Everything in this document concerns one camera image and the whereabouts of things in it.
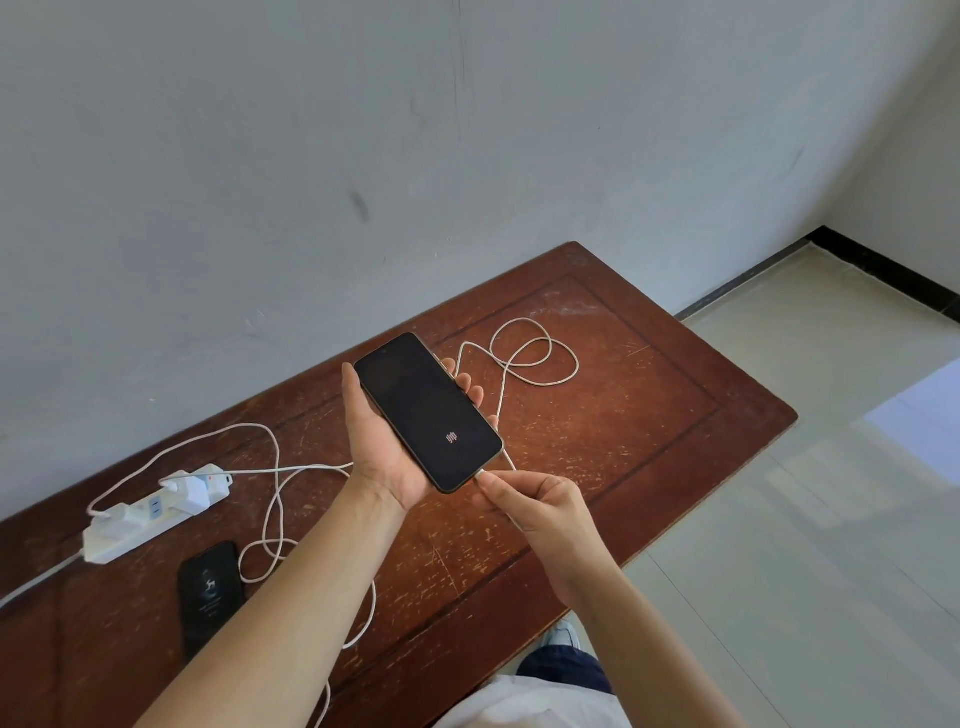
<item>second smartphone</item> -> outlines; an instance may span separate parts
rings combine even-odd
[[[453,493],[503,450],[503,440],[414,333],[355,365],[360,383],[441,493]]]

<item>white charging cable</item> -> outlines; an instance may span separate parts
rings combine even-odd
[[[517,324],[517,323],[519,323],[519,322],[527,322],[527,323],[529,323],[529,324],[533,324],[535,327],[537,327],[537,328],[542,332],[543,336],[538,336],[538,337],[536,337],[536,338],[530,339],[530,340],[527,341],[523,346],[521,346],[519,349],[517,349],[513,354],[511,354],[511,356],[510,356],[509,358],[507,358],[507,359],[501,359],[499,356],[497,356],[495,353],[493,353],[493,345],[496,343],[497,337],[504,331],[504,329],[506,329],[507,327],[511,326],[512,324]],[[523,352],[525,352],[528,347],[532,346],[533,344],[536,344],[536,343],[539,342],[539,341],[545,341],[545,342],[547,343],[547,352],[546,352],[546,354],[545,354],[543,357],[541,357],[540,359],[538,359],[538,360],[535,361],[535,362],[531,362],[531,363],[528,363],[528,364],[517,364],[517,363],[515,362],[516,358],[517,358],[518,356],[520,356]],[[547,382],[533,381],[532,379],[528,379],[527,377],[522,376],[522,375],[518,374],[518,373],[515,371],[516,369],[529,369],[529,368],[531,368],[531,367],[537,367],[537,366],[543,364],[544,362],[547,361],[547,359],[549,359],[549,358],[553,355],[553,350],[554,350],[554,346],[555,346],[555,345],[556,345],[556,346],[559,346],[559,347],[563,347],[564,349],[566,349],[566,350],[569,352],[570,356],[573,357],[573,362],[574,362],[573,372],[571,372],[569,375],[565,376],[563,379],[558,379],[557,381],[547,381]],[[512,320],[508,321],[506,324],[504,324],[503,326],[501,326],[500,328],[498,328],[498,329],[494,332],[493,336],[491,337],[491,340],[490,340],[490,344],[489,344],[489,348],[488,348],[488,349],[484,349],[484,348],[483,348],[482,346],[480,346],[479,344],[474,344],[474,343],[471,342],[471,341],[465,341],[463,344],[461,344],[461,345],[460,345],[460,350],[457,352],[457,363],[456,363],[456,366],[455,366],[455,368],[454,368],[454,376],[457,376],[458,374],[460,374],[460,365],[461,365],[461,363],[462,363],[462,361],[463,361],[464,349],[465,349],[466,347],[473,347],[474,349],[478,349],[478,350],[480,350],[481,352],[485,353],[485,354],[486,354],[487,356],[489,356],[494,362],[496,362],[497,366],[499,366],[499,367],[503,370],[503,377],[502,377],[502,379],[500,380],[500,395],[499,395],[499,398],[498,398],[497,404],[496,404],[496,416],[497,416],[497,418],[500,417],[500,413],[503,411],[503,399],[504,399],[504,395],[506,394],[506,390],[507,390],[507,375],[515,376],[515,377],[516,377],[517,379],[519,379],[520,381],[525,382],[526,384],[531,384],[531,385],[533,385],[533,386],[535,386],[535,387],[555,387],[555,386],[557,386],[558,384],[564,384],[564,383],[570,381],[570,380],[573,379],[575,376],[577,376],[577,373],[580,371],[580,359],[577,358],[577,354],[573,351],[573,349],[571,349],[571,348],[570,348],[567,344],[565,344],[564,342],[558,341],[557,339],[555,339],[555,338],[553,338],[552,336],[550,336],[550,334],[547,332],[547,330],[546,330],[540,323],[538,323],[537,321],[534,321],[533,319],[529,319],[529,318],[525,318],[525,317],[524,317],[524,318],[512,319]],[[274,495],[273,495],[273,497],[270,499],[270,504],[267,506],[267,513],[266,513],[266,515],[264,516],[264,519],[263,519],[263,528],[262,528],[262,530],[261,530],[261,532],[260,532],[260,538],[257,539],[256,541],[253,541],[253,542],[247,544],[246,546],[244,546],[243,550],[240,551],[240,556],[239,556],[239,560],[238,560],[238,563],[237,563],[237,569],[240,570],[240,578],[244,581],[244,583],[246,583],[246,584],[257,584],[257,583],[259,583],[259,582],[261,582],[261,581],[264,581],[265,579],[267,579],[267,578],[270,576],[270,574],[272,574],[272,573],[274,572],[274,570],[276,569],[276,566],[279,564],[279,562],[281,562],[281,561],[283,561],[284,559],[286,559],[286,556],[284,556],[284,555],[282,554],[284,545],[296,546],[296,545],[298,544],[298,542],[295,541],[294,539],[288,538],[288,537],[286,536],[286,532],[285,532],[285,523],[284,523],[284,521],[285,521],[285,514],[284,514],[284,510],[283,510],[283,497],[282,497],[282,493],[283,493],[283,489],[286,487],[286,485],[287,485],[291,480],[293,480],[295,477],[297,477],[297,475],[299,475],[300,473],[303,473],[304,471],[310,471],[310,470],[333,471],[333,472],[335,472],[335,473],[339,473],[339,474],[343,475],[344,477],[349,477],[349,472],[348,472],[347,468],[352,467],[353,463],[345,463],[344,465],[323,465],[323,464],[296,465],[296,466],[288,466],[288,467],[281,468],[281,467],[280,467],[280,444],[279,444],[279,442],[277,441],[276,436],[274,435],[274,432],[273,432],[269,427],[267,427],[266,425],[262,425],[262,424],[260,424],[260,423],[237,423],[237,424],[235,424],[235,425],[228,425],[228,426],[226,426],[226,427],[222,427],[222,428],[220,428],[220,429],[218,429],[218,430],[216,430],[216,431],[214,431],[214,432],[207,432],[206,434],[203,434],[203,435],[197,435],[196,437],[191,437],[189,440],[184,440],[184,441],[181,442],[181,443],[177,443],[176,445],[173,445],[172,447],[167,448],[167,449],[159,452],[159,453],[156,454],[154,457],[152,457],[152,458],[147,462],[147,464],[144,465],[142,468],[140,468],[140,469],[134,471],[133,473],[130,473],[130,474],[127,475],[126,477],[122,478],[122,479],[119,480],[117,483],[115,483],[114,485],[110,486],[110,488],[108,488],[108,489],[107,489],[106,491],[104,491],[102,494],[100,494],[100,495],[97,496],[95,499],[93,499],[93,500],[90,502],[90,504],[87,506],[87,508],[86,508],[86,513],[87,513],[89,516],[91,516],[91,517],[93,517],[93,516],[98,516],[98,515],[102,515],[102,512],[101,512],[101,511],[95,510],[95,508],[94,508],[94,506],[96,506],[97,503],[99,503],[99,502],[100,502],[101,500],[103,500],[105,497],[109,496],[111,493],[113,493],[114,491],[116,491],[118,488],[120,488],[120,486],[124,485],[124,483],[127,483],[127,482],[133,480],[133,479],[134,479],[135,477],[137,477],[138,475],[141,475],[142,473],[146,472],[147,469],[149,469],[152,465],[154,465],[154,463],[155,463],[157,460],[159,460],[161,457],[163,457],[164,455],[167,455],[167,454],[173,452],[174,450],[177,450],[177,449],[180,449],[180,448],[184,448],[184,447],[186,447],[187,445],[191,445],[191,444],[193,444],[193,443],[195,443],[195,442],[198,442],[198,441],[200,441],[200,440],[205,440],[205,439],[208,438],[208,437],[216,437],[217,435],[222,435],[223,433],[228,432],[228,431],[230,431],[230,430],[232,430],[232,429],[236,429],[236,428],[238,428],[238,427],[256,427],[256,428],[258,428],[258,429],[262,429],[262,430],[264,430],[264,431],[269,435],[270,440],[271,440],[271,442],[272,442],[273,445],[274,445],[274,455],[275,455],[275,456],[274,456],[274,466],[273,466],[272,468],[264,468],[264,469],[261,469],[261,470],[224,471],[224,473],[223,473],[223,474],[225,474],[225,475],[272,474],[272,475],[274,476]],[[511,467],[513,470],[516,470],[516,465],[514,465],[514,461],[511,459],[510,455],[507,454],[506,449],[503,450],[503,454],[504,454],[504,457],[506,457],[507,462],[510,464],[510,467]],[[287,476],[281,481],[281,480],[280,480],[280,474],[281,474],[281,473],[290,473],[290,474],[287,475]],[[276,509],[277,509],[277,512],[278,512],[277,523],[278,523],[278,531],[279,531],[279,532],[277,533],[277,535],[276,535],[275,538],[271,538],[271,537],[268,535],[268,530],[269,530],[269,527],[270,527],[270,517],[273,515],[274,508],[276,508]],[[256,577],[254,577],[254,578],[250,578],[250,577],[245,576],[245,575],[243,574],[243,568],[242,568],[242,567],[243,567],[243,559],[244,559],[244,556],[246,556],[247,552],[248,552],[251,548],[253,548],[254,546],[262,546],[262,547],[263,547],[263,550],[267,552],[267,555],[271,557],[272,561],[271,561],[271,563],[270,563],[270,566],[269,566],[261,575],[256,576]],[[53,569],[51,569],[51,570],[49,570],[49,571],[41,574],[40,576],[38,576],[38,577],[37,577],[36,579],[34,579],[33,581],[31,581],[31,582],[29,582],[29,583],[27,583],[27,584],[24,584],[22,587],[20,587],[19,589],[17,589],[15,592],[7,595],[6,597],[4,597],[4,599],[3,599],[2,601],[0,601],[0,608],[2,608],[2,607],[3,607],[4,605],[6,605],[8,602],[10,602],[10,601],[12,601],[13,599],[15,599],[17,596],[19,596],[19,595],[23,594],[24,592],[26,592],[26,591],[27,591],[28,589],[30,589],[31,587],[33,587],[33,586],[35,586],[36,584],[40,583],[41,581],[43,581],[43,580],[46,579],[47,577],[52,576],[54,573],[56,573],[56,572],[59,571],[60,569],[63,569],[64,567],[68,566],[70,563],[72,563],[73,561],[77,560],[77,559],[80,557],[80,555],[81,555],[81,554],[77,554],[76,556],[70,557],[70,559],[67,559],[67,560],[64,561],[62,564],[58,564],[58,565],[57,565],[56,567],[54,567]],[[349,642],[347,642],[346,644],[344,644],[343,649],[349,649],[349,648],[353,647],[355,644],[357,644],[357,643],[360,641],[360,638],[363,637],[363,636],[367,633],[367,630],[370,628],[370,625],[371,625],[372,622],[373,622],[373,613],[374,613],[374,611],[376,610],[376,584],[375,584],[375,582],[371,582],[370,588],[371,588],[371,606],[370,606],[370,614],[367,616],[367,621],[364,623],[363,627],[362,627],[362,628],[360,629],[360,631],[356,634],[356,636],[353,637],[353,639],[351,639]],[[324,702],[324,708],[321,710],[320,717],[317,719],[317,722],[314,723],[314,728],[317,728],[317,726],[319,726],[319,725],[321,724],[321,722],[324,720],[324,717],[326,716],[327,710],[329,710],[329,707],[330,707],[330,692],[331,692],[331,690],[330,690],[330,683],[329,683],[329,681],[327,681],[326,686],[324,687],[324,693],[325,693],[325,695],[326,695],[325,702]]]

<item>shoe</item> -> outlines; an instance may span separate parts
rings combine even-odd
[[[580,638],[577,637],[577,630],[567,618],[561,619],[550,627],[540,638],[537,647],[548,647],[552,644],[562,644],[580,649]]]

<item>tiled floor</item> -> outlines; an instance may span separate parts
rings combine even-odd
[[[754,726],[960,725],[960,327],[813,247],[688,324],[800,421],[626,572]]]

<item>brown wooden table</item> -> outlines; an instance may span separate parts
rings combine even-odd
[[[558,387],[508,383],[500,425],[508,450],[522,469],[580,483],[621,564],[796,420],[790,407],[568,243],[0,523],[0,592],[76,552],[87,503],[152,453],[224,425],[259,422],[276,432],[283,464],[346,462],[340,361],[402,330],[439,355],[456,355],[461,341],[486,345],[518,316],[573,347],[582,368]],[[512,352],[532,335],[532,327],[512,328],[498,351]],[[533,360],[542,350],[529,353]],[[533,374],[553,380],[571,366],[558,352]],[[499,370],[485,355],[468,351],[464,369],[495,393]],[[163,475],[207,462],[268,467],[272,449],[254,430],[228,432],[161,460],[106,505],[133,502]],[[343,482],[313,472],[288,486],[288,534],[301,537]],[[376,577],[372,627],[334,670],[325,726],[427,725],[563,613],[521,534],[474,511],[468,489],[434,494],[407,519]],[[258,538],[271,490],[268,475],[238,477],[232,495],[200,517],[106,566],[74,565],[0,613],[4,724],[131,725],[183,665],[178,566],[219,541],[243,546]],[[258,552],[245,569],[265,565]]]

